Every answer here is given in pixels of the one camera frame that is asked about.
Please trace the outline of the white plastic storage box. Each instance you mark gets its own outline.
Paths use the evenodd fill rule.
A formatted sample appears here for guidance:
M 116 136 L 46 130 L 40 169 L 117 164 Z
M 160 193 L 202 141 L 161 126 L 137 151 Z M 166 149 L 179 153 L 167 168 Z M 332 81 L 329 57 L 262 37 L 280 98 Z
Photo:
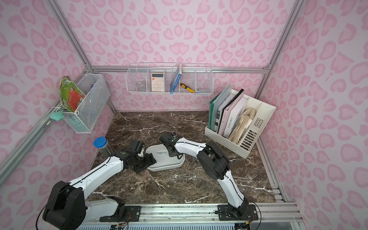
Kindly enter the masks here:
M 146 149 L 146 153 L 152 153 L 156 163 L 147 169 L 152 172 L 175 169 L 181 167 L 185 162 L 185 156 L 170 157 L 167 148 L 163 144 L 152 145 Z

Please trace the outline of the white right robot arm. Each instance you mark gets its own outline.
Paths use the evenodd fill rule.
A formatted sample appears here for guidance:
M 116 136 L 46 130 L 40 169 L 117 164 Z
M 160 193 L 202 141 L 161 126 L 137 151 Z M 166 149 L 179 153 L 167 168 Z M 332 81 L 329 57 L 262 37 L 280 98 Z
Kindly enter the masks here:
M 159 141 L 167 148 L 171 157 L 183 154 L 196 157 L 205 173 L 220 184 L 228 204 L 239 213 L 246 211 L 249 201 L 235 183 L 228 157 L 215 142 L 198 143 L 169 133 L 162 134 Z

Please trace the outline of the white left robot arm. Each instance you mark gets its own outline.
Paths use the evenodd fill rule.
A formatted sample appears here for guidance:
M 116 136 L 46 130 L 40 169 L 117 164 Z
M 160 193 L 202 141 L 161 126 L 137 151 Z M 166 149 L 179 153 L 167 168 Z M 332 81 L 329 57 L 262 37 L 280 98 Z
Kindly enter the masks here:
M 98 219 L 102 222 L 121 222 L 129 219 L 126 203 L 119 197 L 88 202 L 88 196 L 112 176 L 128 168 L 139 173 L 156 164 L 151 153 L 146 153 L 145 144 L 132 140 L 129 145 L 110 152 L 107 144 L 102 148 L 107 159 L 99 166 L 69 182 L 59 181 L 50 193 L 47 203 L 37 219 L 60 230 L 75 230 L 84 222 Z

